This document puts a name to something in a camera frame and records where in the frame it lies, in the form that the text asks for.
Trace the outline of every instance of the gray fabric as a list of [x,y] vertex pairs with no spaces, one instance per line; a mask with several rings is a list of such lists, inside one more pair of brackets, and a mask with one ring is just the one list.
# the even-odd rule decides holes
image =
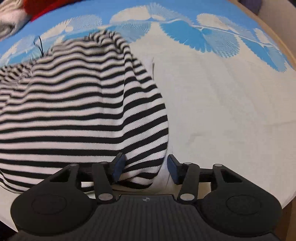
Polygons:
[[30,16],[24,9],[16,9],[0,14],[0,41],[17,33],[28,21]]
[[23,0],[0,0],[0,13],[2,14],[16,9],[21,9],[23,4]]

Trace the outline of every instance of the logo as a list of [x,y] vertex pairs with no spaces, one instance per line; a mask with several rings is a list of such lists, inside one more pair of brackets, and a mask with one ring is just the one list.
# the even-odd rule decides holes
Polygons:
[[150,201],[150,198],[145,197],[145,198],[143,198],[142,200],[143,200],[144,202],[148,202],[148,201]]

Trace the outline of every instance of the metal screw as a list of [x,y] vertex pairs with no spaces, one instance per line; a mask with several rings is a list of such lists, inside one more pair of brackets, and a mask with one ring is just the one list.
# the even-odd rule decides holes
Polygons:
[[194,195],[190,194],[190,193],[183,193],[180,198],[183,200],[183,201],[191,201],[195,198]]
[[98,196],[101,201],[109,201],[113,198],[113,195],[110,193],[102,193]]

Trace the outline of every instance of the striped fabric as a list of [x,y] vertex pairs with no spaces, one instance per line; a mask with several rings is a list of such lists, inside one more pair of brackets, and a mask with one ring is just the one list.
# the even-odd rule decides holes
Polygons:
[[90,167],[119,152],[121,189],[152,184],[167,149],[166,109],[118,33],[67,40],[33,63],[3,67],[0,81],[2,187],[22,192],[69,163]]

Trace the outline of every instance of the blue leaf pattern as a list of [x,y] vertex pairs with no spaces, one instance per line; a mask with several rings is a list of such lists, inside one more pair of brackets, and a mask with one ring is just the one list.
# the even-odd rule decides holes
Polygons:
[[211,45],[213,52],[221,57],[233,57],[239,53],[239,43],[235,35],[221,30],[204,28],[202,34]]
[[278,71],[277,66],[272,61],[272,59],[268,55],[265,48],[263,48],[259,43],[256,43],[254,41],[245,39],[243,37],[241,37],[241,39],[254,54],[256,54],[261,60],[267,63],[270,67]]
[[264,49],[270,56],[272,62],[276,65],[277,71],[279,72],[284,72],[286,71],[287,67],[285,66],[285,58],[281,54],[280,51],[278,51],[275,47],[273,46],[265,46]]
[[184,21],[161,23],[160,26],[168,36],[181,44],[188,45],[202,53],[211,52],[213,50],[205,40],[202,32]]
[[[202,53],[213,52],[223,58],[233,57],[239,54],[238,38],[241,38],[256,56],[276,71],[286,71],[286,62],[291,66],[286,56],[262,30],[246,29],[224,16],[201,13],[197,16],[197,25],[195,25],[187,16],[169,10],[158,3],[127,8],[113,15],[112,18],[114,16],[117,16],[116,23],[111,21],[107,26],[102,26],[102,19],[96,14],[77,16],[60,22],[41,35],[44,52],[55,43],[84,37],[101,28],[119,32],[128,43],[132,43],[148,33],[152,22],[157,22],[170,38]],[[256,30],[266,38],[262,38],[263,40],[259,38]],[[33,45],[34,38],[35,36],[27,36],[14,44],[0,56],[0,65],[40,57],[39,49]]]
[[128,42],[135,42],[143,37],[150,30],[150,22],[128,21],[108,27],[111,31],[116,31]]

